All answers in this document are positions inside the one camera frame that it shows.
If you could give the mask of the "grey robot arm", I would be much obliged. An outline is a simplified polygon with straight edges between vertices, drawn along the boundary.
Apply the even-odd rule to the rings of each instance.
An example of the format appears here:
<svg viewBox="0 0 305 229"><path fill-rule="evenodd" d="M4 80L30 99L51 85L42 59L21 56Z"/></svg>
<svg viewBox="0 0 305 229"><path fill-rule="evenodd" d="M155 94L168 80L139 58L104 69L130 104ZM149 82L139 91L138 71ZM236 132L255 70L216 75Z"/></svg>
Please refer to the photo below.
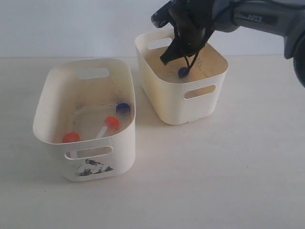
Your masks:
<svg viewBox="0 0 305 229"><path fill-rule="evenodd" d="M305 3L276 0L170 0L152 16L156 28L172 25L174 39L161 62L197 58L215 31L239 27L281 36L284 58L293 60L296 77L305 84Z"/></svg>

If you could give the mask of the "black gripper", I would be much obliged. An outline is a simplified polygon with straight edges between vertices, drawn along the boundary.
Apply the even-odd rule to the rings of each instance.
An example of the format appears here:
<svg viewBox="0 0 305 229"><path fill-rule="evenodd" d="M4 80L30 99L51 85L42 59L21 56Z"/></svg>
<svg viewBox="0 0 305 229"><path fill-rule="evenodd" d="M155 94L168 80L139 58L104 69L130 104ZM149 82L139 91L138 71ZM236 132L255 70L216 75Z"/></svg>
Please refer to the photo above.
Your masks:
<svg viewBox="0 0 305 229"><path fill-rule="evenodd" d="M215 30L214 20L229 6L227 0L175 0L174 40L160 56L164 65L184 56L192 57L201 50Z"/></svg>

